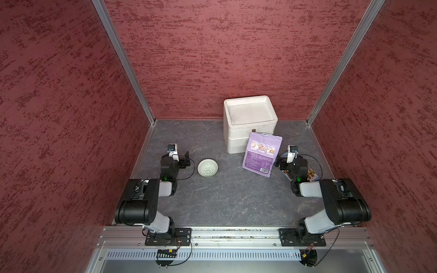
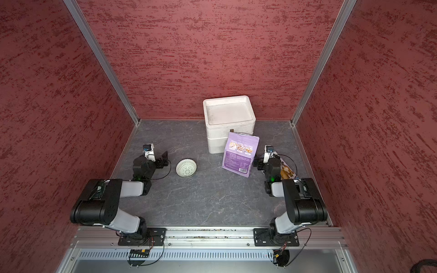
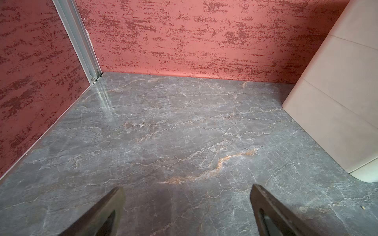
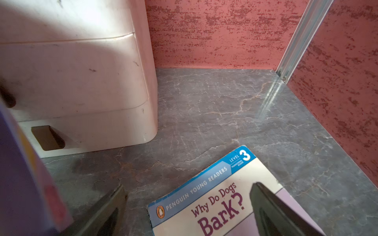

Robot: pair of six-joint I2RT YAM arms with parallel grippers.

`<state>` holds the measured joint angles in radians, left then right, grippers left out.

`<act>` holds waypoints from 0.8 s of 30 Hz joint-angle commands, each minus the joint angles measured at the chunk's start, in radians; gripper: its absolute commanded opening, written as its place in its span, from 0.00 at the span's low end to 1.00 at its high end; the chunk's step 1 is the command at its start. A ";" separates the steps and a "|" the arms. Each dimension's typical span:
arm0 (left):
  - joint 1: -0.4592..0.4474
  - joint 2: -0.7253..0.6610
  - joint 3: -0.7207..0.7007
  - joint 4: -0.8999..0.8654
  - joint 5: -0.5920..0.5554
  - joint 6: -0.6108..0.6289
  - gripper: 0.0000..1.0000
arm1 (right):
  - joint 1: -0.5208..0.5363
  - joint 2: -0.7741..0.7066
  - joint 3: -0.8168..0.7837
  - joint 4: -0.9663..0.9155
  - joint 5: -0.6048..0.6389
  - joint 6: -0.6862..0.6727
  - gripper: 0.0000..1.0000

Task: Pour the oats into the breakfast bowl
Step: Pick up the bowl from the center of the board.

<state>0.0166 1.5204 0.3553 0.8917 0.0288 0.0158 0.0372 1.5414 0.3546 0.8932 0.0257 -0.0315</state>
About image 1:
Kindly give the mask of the purple oats bag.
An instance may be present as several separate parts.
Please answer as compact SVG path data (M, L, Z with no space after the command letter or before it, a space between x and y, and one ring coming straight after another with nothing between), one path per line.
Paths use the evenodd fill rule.
M270 177L281 144L281 136L251 132L242 168L264 177Z

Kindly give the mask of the white patterned breakfast bowl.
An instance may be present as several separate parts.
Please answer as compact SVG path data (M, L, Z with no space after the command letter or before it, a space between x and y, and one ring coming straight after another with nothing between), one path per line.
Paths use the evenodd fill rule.
M198 164L198 174L202 177L213 177L218 173L219 165L213 159L204 159Z

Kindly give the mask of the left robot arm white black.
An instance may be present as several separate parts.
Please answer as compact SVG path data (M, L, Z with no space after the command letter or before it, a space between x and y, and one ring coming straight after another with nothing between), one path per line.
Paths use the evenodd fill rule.
M180 158L175 151L169 151L160 161L159 178L128 180L114 213L115 223L141 226L151 234L173 238L174 221L158 211L158 199L176 193L179 170L191 162L189 152Z

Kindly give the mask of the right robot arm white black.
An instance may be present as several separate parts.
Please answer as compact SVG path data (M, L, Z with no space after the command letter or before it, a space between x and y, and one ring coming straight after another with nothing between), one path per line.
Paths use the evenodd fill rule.
M292 160L278 156L275 166L288 177L296 196L319 198L324 205L324 209L300 219L296 228L281 235L285 240L302 246L321 244L322 236L332 230L371 220L371 209L351 179L320 178L311 182L308 161L300 155Z

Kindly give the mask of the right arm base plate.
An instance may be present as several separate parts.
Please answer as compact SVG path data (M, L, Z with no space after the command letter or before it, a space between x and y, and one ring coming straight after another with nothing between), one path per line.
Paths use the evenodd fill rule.
M279 229L278 232L282 246L325 247L327 245L321 234L311 234L299 229Z

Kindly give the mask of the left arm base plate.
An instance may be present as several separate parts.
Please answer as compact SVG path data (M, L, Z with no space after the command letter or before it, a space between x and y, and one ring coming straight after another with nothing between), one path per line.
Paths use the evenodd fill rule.
M192 229L176 227L168 233L148 233L145 237L145 246L190 246Z

